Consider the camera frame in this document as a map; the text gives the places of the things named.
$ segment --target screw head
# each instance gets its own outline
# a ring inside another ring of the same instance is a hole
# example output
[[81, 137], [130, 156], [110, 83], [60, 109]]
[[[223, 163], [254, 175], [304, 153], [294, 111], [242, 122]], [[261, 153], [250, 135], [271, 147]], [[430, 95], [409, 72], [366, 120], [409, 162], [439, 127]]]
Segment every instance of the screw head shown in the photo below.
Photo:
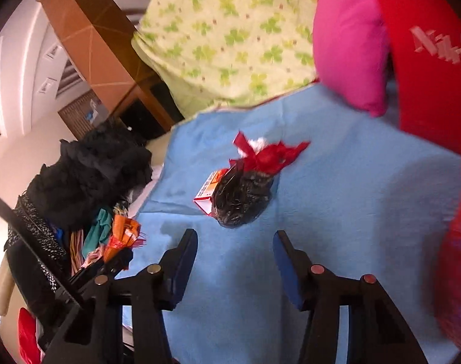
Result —
[[311, 273], [319, 275], [324, 272], [324, 267], [319, 264], [314, 264], [311, 266], [310, 270], [311, 270]]
[[99, 276], [95, 277], [95, 279], [94, 279], [94, 282], [99, 286], [101, 284], [106, 283], [107, 281], [108, 281], [107, 275], [99, 275]]
[[364, 275], [363, 276], [363, 280], [366, 282], [366, 283], [369, 283], [369, 284], [374, 284], [376, 281], [377, 281], [377, 278], [372, 275], [372, 274], [367, 274], [367, 275]]
[[159, 264], [150, 264], [146, 267], [146, 271], [149, 274], [157, 274], [159, 271], [162, 270], [162, 266]]

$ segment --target red and white box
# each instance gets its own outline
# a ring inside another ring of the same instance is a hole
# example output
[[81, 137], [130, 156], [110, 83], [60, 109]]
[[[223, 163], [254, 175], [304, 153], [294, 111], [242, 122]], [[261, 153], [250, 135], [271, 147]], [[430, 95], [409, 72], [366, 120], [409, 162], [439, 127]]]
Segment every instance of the red and white box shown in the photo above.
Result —
[[212, 216], [213, 192], [228, 170], [228, 168], [222, 168], [221, 170], [212, 172], [193, 199], [193, 202], [195, 202], [195, 204], [202, 209], [207, 216]]

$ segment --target blue cloth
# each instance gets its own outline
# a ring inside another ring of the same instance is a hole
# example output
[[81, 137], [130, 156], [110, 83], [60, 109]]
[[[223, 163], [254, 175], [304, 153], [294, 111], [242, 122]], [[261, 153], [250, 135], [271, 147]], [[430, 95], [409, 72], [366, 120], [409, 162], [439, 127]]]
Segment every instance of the blue cloth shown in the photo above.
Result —
[[84, 259], [90, 252], [93, 252], [99, 247], [99, 244], [107, 244], [109, 241], [109, 233], [112, 228], [112, 216], [111, 214], [101, 208], [98, 217], [95, 219], [94, 224], [87, 233], [84, 245], [82, 246], [82, 255]]
[[[265, 137], [311, 145], [277, 180], [258, 219], [228, 230], [192, 199], [212, 171], [237, 158], [232, 141]], [[137, 219], [146, 246], [134, 275], [160, 259], [186, 228], [199, 237], [183, 301], [166, 312], [173, 355], [185, 364], [297, 362], [307, 313], [283, 296], [272, 255], [276, 230], [313, 262], [350, 278], [372, 273], [418, 338], [430, 364], [457, 349], [433, 317], [432, 275], [461, 193], [461, 157], [351, 110], [321, 85], [242, 113], [206, 113], [175, 128], [162, 176]], [[346, 362], [347, 309], [337, 363]], [[125, 324], [131, 324], [128, 308]]]
[[52, 226], [52, 225], [51, 225], [51, 227], [52, 227], [52, 230], [53, 230], [55, 240], [61, 246], [61, 248], [63, 248], [64, 247], [64, 230], [62, 230], [61, 228]]

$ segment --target green clover-patterned fabric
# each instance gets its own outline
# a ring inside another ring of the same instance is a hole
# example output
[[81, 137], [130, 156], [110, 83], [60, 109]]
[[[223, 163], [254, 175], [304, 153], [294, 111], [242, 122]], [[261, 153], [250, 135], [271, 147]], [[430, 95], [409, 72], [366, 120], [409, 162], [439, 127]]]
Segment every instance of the green clover-patterned fabric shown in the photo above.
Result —
[[317, 0], [151, 0], [132, 41], [184, 117], [249, 107], [316, 77]]

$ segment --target black and white patterned fabric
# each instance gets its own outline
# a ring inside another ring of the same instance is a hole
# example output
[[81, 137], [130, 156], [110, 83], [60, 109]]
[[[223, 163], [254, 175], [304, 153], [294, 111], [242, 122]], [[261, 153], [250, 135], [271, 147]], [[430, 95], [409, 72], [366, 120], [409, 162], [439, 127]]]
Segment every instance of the black and white patterned fabric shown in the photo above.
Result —
[[[55, 264], [57, 264], [62, 271], [66, 271], [69, 264], [66, 251], [55, 240], [52, 228], [38, 214], [37, 209], [27, 196], [26, 192], [18, 197], [14, 212], [23, 220], [27, 230], [33, 234], [47, 255], [55, 261]], [[12, 226], [8, 225], [8, 240], [4, 249], [7, 250], [18, 239], [19, 236], [13, 231]], [[40, 267], [47, 277], [50, 287], [53, 291], [56, 291], [59, 288], [58, 283], [42, 264], [40, 264]]]

